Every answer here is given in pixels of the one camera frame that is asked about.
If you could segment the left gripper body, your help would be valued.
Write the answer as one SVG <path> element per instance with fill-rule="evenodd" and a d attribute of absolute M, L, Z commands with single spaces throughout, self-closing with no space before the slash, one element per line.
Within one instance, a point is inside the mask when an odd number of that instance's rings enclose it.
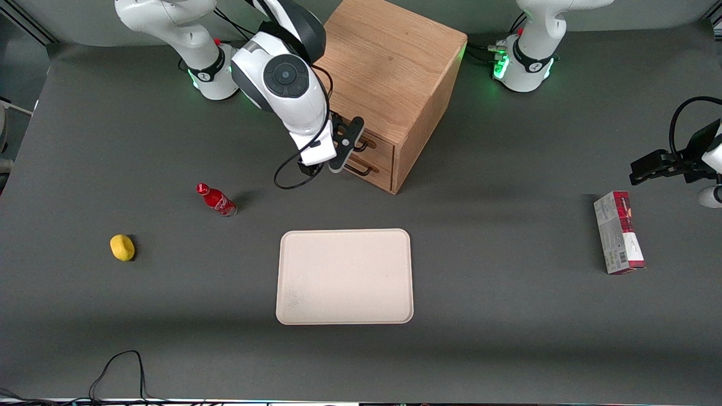
<path fill-rule="evenodd" d="M 720 182 L 720 159 L 714 165 L 707 164 L 702 156 L 716 150 L 720 152 L 720 119 L 704 126 L 689 139 L 684 149 L 684 162 L 688 172 L 684 175 L 686 183 L 702 179 Z"/>

